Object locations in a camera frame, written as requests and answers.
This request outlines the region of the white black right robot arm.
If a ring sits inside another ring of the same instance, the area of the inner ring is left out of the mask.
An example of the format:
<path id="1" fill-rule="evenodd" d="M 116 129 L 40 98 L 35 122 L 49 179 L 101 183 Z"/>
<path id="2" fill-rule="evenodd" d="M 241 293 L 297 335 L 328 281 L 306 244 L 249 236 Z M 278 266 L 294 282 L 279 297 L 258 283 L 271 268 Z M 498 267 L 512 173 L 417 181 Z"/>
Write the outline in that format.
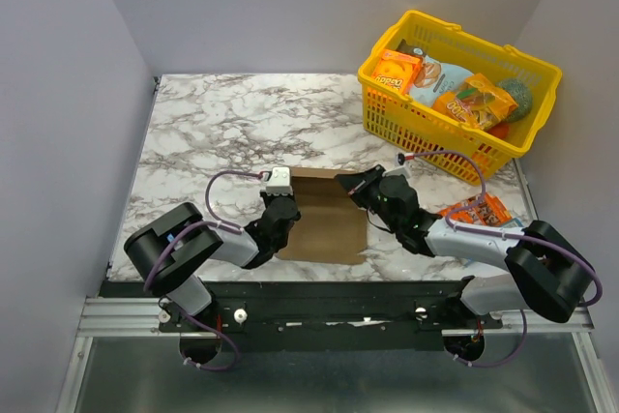
<path id="1" fill-rule="evenodd" d="M 382 165 L 335 179 L 357 207 L 383 221 L 406 251 L 501 270 L 499 276 L 470 279 L 446 302 L 446 318 L 456 327 L 493 311 L 526 309 L 565 323 L 589 286 L 598 284 L 592 266 L 543 221 L 499 228 L 451 220 L 423 209 L 406 176 Z"/>

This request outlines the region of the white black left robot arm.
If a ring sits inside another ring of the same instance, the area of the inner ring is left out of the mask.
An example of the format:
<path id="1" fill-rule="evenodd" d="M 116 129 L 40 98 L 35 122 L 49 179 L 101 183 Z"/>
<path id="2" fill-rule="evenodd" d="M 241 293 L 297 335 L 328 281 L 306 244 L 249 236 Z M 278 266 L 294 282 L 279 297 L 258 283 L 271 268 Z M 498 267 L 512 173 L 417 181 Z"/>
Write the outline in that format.
<path id="1" fill-rule="evenodd" d="M 206 221 L 194 204 L 185 202 L 126 240 L 124 252 L 144 279 L 145 290 L 172 301 L 191 329 L 207 329 L 215 316 L 212 294 L 195 274 L 202 264 L 212 259 L 255 269 L 287 246 L 289 232 L 301 218 L 295 197 L 260 196 L 264 212 L 241 228 Z"/>

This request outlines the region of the brown cardboard box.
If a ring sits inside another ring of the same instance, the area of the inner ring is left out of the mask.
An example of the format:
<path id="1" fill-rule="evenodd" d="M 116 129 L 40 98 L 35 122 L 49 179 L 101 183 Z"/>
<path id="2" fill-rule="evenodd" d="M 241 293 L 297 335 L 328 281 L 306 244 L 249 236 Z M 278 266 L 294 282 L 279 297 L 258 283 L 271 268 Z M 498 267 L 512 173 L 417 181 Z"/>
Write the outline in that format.
<path id="1" fill-rule="evenodd" d="M 359 265 L 366 261 L 368 220 L 340 186 L 338 169 L 293 167 L 293 188 L 301 218 L 278 253 L 286 261 Z"/>

